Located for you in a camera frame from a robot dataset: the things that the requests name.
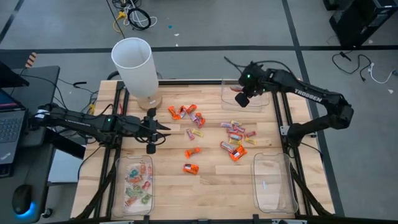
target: laptop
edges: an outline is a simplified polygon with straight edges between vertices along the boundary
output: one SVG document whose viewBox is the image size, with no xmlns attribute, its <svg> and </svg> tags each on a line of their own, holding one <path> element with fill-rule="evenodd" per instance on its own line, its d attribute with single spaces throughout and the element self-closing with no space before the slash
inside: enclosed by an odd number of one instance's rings
<svg viewBox="0 0 398 224">
<path fill-rule="evenodd" d="M 20 102 L 0 89 L 0 165 L 14 161 L 26 113 Z"/>
</svg>

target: white cable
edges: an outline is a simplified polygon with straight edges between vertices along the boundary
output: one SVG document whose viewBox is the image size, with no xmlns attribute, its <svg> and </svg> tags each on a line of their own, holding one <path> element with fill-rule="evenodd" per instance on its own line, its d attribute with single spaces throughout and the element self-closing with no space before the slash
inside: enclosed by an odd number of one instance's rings
<svg viewBox="0 0 398 224">
<path fill-rule="evenodd" d="M 371 78 L 373 79 L 373 81 L 377 82 L 378 84 L 385 84 L 385 83 L 387 83 L 388 80 L 390 79 L 391 75 L 395 72 L 395 70 L 391 71 L 391 72 L 390 72 L 390 75 L 389 75 L 388 78 L 387 78 L 387 80 L 384 81 L 384 82 L 380 82 L 380 81 L 377 81 L 377 80 L 373 77 L 373 66 L 374 66 L 374 63 L 371 63 L 371 67 L 368 68 L 368 72 L 371 74 Z"/>
<path fill-rule="evenodd" d="M 132 0 L 130 0 L 130 2 L 131 2 L 132 8 L 135 9 L 135 8 L 136 8 L 136 5 L 134 5 L 134 3 L 132 2 Z M 124 10 L 124 12 L 127 13 L 129 10 L 130 10 L 130 6 L 126 7 L 125 10 Z M 156 25 L 156 23 L 157 23 L 157 18 L 156 18 L 155 16 L 150 16 L 150 19 L 151 19 L 151 21 L 152 21 L 153 19 L 155 19 L 155 22 L 153 22 L 153 23 L 149 26 L 149 27 L 153 27 L 153 26 Z M 141 27 L 144 27 L 144 25 L 142 25 L 141 22 L 148 21 L 148 19 L 140 20 L 140 18 L 138 17 L 138 14 L 137 14 L 136 11 L 132 12 L 132 20 L 133 20 L 134 22 L 138 22 L 139 25 L 140 25 Z M 127 19 L 125 19 L 125 20 L 123 21 L 123 24 L 124 24 L 125 26 L 128 26 L 128 25 L 130 25 L 130 22 L 129 22 Z"/>
</svg>

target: wooden base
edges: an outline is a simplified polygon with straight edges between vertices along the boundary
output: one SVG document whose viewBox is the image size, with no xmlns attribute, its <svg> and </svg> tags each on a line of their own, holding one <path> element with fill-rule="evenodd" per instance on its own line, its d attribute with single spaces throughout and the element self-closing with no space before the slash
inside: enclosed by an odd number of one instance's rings
<svg viewBox="0 0 398 224">
<path fill-rule="evenodd" d="M 153 96 L 147 98 L 137 98 L 138 106 L 147 111 L 151 108 L 159 109 L 162 104 L 162 95 L 160 93 L 156 93 Z"/>
</svg>

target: laptop keyboard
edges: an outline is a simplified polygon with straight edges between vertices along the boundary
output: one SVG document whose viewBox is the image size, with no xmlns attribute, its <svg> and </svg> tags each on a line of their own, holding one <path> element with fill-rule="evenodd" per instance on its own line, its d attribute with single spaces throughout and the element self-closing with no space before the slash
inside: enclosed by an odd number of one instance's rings
<svg viewBox="0 0 398 224">
<path fill-rule="evenodd" d="M 22 118 L 0 119 L 0 143 L 16 141 L 21 125 Z"/>
</svg>

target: blue light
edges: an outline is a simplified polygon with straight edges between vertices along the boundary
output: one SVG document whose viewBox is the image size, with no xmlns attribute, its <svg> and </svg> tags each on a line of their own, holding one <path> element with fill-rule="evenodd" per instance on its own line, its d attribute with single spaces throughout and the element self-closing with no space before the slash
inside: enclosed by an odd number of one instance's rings
<svg viewBox="0 0 398 224">
<path fill-rule="evenodd" d="M 30 218 L 34 214 L 35 209 L 36 209 L 36 204 L 34 202 L 31 202 L 28 211 L 26 211 L 25 213 L 20 214 L 20 215 L 16 214 L 16 216 L 18 219 Z"/>
</svg>

